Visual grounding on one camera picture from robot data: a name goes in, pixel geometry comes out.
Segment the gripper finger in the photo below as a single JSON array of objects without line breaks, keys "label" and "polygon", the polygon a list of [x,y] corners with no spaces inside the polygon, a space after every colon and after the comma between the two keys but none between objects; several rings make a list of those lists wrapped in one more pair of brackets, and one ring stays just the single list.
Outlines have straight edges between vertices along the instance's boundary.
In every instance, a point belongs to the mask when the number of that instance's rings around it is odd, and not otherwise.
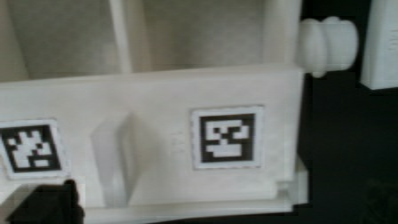
[{"label": "gripper finger", "polygon": [[40,185],[8,215],[8,224],[84,224],[86,211],[81,206],[77,182]]}]

